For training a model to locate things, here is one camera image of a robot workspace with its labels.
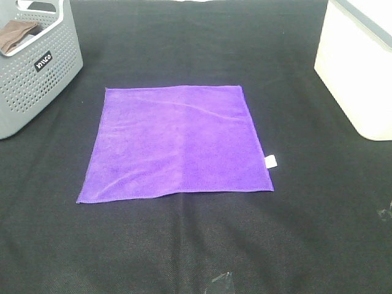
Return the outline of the purple microfiber towel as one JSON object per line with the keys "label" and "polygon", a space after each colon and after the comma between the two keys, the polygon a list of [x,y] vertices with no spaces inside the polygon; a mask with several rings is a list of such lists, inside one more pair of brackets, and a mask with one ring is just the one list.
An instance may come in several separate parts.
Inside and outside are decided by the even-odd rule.
{"label": "purple microfiber towel", "polygon": [[242,87],[108,88],[77,202],[273,189]]}

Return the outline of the black table cloth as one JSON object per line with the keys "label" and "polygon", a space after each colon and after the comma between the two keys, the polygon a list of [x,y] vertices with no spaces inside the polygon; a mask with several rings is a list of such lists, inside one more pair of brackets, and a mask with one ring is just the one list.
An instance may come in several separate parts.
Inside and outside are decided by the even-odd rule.
{"label": "black table cloth", "polygon": [[[2,293],[390,293],[391,143],[314,59],[325,1],[72,1],[83,68],[1,142]],[[79,205],[106,88],[241,85],[274,192]]]}

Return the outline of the grey perforated plastic basket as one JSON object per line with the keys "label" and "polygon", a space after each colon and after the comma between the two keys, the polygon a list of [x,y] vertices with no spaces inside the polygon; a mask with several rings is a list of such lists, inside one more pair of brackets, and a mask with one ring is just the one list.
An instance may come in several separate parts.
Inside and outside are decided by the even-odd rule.
{"label": "grey perforated plastic basket", "polygon": [[1,138],[8,138],[37,116],[83,67],[69,1],[50,1],[52,11],[20,1],[1,1],[1,26],[10,20],[36,21],[41,31],[8,54],[1,54]]}

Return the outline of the white plastic bin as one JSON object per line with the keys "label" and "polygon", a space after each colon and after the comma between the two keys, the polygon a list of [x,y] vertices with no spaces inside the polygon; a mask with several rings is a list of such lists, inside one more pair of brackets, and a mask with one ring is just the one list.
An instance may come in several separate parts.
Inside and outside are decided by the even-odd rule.
{"label": "white plastic bin", "polygon": [[328,1],[314,69],[362,137],[391,140],[391,1]]}

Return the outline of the clear tape piece bottom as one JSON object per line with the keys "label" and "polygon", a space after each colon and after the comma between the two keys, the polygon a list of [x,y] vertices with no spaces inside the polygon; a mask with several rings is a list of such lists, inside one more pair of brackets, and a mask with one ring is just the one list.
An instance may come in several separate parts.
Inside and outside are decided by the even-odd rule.
{"label": "clear tape piece bottom", "polygon": [[211,281],[211,293],[228,294],[233,293],[232,273],[227,272]]}

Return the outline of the clear tape piece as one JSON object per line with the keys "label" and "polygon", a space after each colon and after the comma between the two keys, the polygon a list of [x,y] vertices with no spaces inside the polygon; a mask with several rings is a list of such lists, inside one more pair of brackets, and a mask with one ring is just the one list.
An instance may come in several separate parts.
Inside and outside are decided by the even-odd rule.
{"label": "clear tape piece", "polygon": [[392,202],[388,208],[378,210],[377,214],[382,221],[390,221],[392,219]]}
{"label": "clear tape piece", "polygon": [[233,293],[232,273],[227,272],[211,281],[211,293],[228,294]]}

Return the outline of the brown cloth in basket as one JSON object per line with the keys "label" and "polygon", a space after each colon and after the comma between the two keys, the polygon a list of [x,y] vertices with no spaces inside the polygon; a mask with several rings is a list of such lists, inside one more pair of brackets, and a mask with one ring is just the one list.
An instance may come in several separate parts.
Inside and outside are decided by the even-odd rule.
{"label": "brown cloth in basket", "polygon": [[10,20],[1,29],[1,52],[11,52],[17,44],[29,34],[33,34],[39,28],[35,21]]}

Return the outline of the clear tape piece right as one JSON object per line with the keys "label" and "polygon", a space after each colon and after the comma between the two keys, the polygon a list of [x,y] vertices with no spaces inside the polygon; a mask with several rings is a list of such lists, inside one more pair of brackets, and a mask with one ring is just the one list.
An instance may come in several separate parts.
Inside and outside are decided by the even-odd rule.
{"label": "clear tape piece right", "polygon": [[388,208],[378,210],[377,214],[382,221],[390,221],[392,219],[392,202]]}

